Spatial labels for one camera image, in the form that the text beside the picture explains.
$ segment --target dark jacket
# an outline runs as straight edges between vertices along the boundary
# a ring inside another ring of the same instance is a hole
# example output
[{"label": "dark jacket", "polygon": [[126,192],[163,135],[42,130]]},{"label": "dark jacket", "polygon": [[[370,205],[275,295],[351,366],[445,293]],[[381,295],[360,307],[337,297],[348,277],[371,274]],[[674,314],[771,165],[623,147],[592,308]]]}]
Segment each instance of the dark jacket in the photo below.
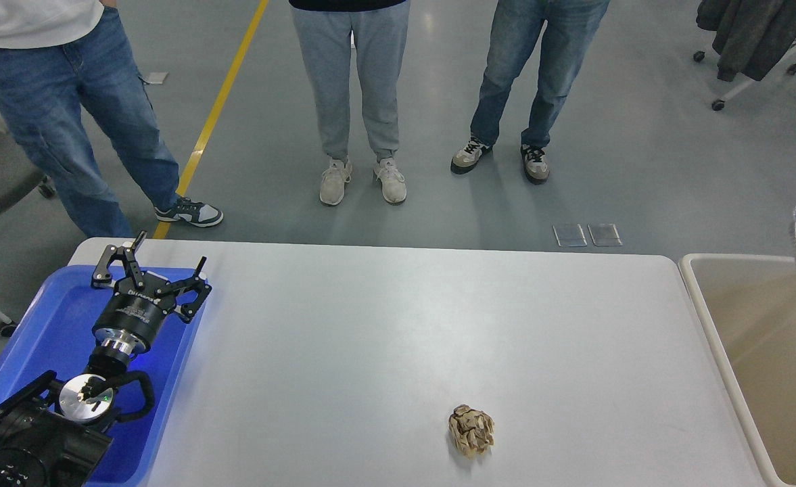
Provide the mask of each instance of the dark jacket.
[{"label": "dark jacket", "polygon": [[761,81],[796,39],[796,0],[701,0],[697,22],[716,31],[720,80]]},{"label": "dark jacket", "polygon": [[406,0],[289,0],[289,4],[296,9],[317,12],[365,12],[404,2]]}]

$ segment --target black shirt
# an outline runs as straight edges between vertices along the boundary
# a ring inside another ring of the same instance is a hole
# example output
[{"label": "black shirt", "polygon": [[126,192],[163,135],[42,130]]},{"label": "black shirt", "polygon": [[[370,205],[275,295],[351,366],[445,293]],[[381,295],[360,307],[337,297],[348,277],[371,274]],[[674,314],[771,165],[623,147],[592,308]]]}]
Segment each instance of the black shirt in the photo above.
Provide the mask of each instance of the black shirt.
[{"label": "black shirt", "polygon": [[317,12],[364,12],[385,9],[406,0],[289,0],[296,9]]}]

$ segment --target beige bin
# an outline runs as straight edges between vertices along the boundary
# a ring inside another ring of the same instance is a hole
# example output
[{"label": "beige bin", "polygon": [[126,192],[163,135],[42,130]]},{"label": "beige bin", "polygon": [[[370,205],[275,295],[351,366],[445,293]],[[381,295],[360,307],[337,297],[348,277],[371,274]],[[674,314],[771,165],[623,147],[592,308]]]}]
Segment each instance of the beige bin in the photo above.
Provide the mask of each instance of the beige bin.
[{"label": "beige bin", "polygon": [[757,465],[796,485],[794,258],[690,254],[680,268]]}]

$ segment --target black and white sneaker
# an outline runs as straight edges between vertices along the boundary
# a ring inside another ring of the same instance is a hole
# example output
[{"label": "black and white sneaker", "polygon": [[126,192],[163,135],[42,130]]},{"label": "black and white sneaker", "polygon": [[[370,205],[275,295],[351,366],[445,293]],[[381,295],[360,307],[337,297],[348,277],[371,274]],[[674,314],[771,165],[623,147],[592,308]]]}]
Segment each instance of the black and white sneaker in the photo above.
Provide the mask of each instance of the black and white sneaker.
[{"label": "black and white sneaker", "polygon": [[181,197],[175,206],[162,212],[154,208],[154,214],[162,222],[186,222],[197,227],[210,227],[224,221],[224,212],[211,204],[197,203],[190,198]]},{"label": "black and white sneaker", "polygon": [[534,185],[541,185],[548,180],[551,170],[548,168],[548,158],[541,147],[521,144],[521,158],[524,159],[524,175]]},{"label": "black and white sneaker", "polygon": [[461,149],[452,158],[451,172],[455,175],[471,172],[480,158],[491,152],[490,145],[482,144],[482,141],[475,137],[469,138],[465,148]]}]

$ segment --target chair wheel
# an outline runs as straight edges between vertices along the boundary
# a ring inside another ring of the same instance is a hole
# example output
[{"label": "chair wheel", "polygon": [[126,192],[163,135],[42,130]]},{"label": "chair wheel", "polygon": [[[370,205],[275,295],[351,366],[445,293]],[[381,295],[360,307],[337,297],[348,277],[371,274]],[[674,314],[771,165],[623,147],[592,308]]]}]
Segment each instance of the chair wheel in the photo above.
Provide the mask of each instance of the chair wheel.
[{"label": "chair wheel", "polygon": [[4,338],[10,338],[14,335],[14,331],[16,331],[17,326],[18,323],[16,323],[16,321],[11,321],[11,323],[0,323],[1,336]]},{"label": "chair wheel", "polygon": [[40,196],[46,198],[46,200],[55,196],[55,188],[49,185],[39,185],[37,186],[37,191],[39,191]]}]

